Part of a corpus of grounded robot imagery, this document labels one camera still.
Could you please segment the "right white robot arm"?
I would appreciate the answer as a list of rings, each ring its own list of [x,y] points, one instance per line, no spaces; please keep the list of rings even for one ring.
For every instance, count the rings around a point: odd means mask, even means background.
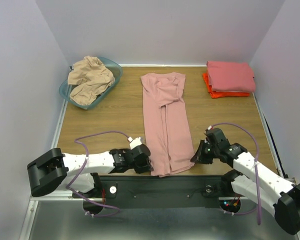
[[[294,184],[277,175],[241,144],[231,144],[215,125],[207,128],[205,136],[191,162],[207,165],[218,159],[230,166],[232,170],[221,177],[220,192],[248,198],[256,203],[258,213],[265,209],[286,233],[297,234],[300,231],[300,183]]]

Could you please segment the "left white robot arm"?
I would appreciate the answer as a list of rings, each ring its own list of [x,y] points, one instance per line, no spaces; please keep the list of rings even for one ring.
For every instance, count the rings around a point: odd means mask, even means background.
[[[87,193],[97,184],[97,176],[124,173],[133,169],[149,172],[151,152],[145,144],[132,149],[111,149],[98,154],[76,155],[52,148],[27,165],[32,197],[43,197],[57,189],[72,188]]]

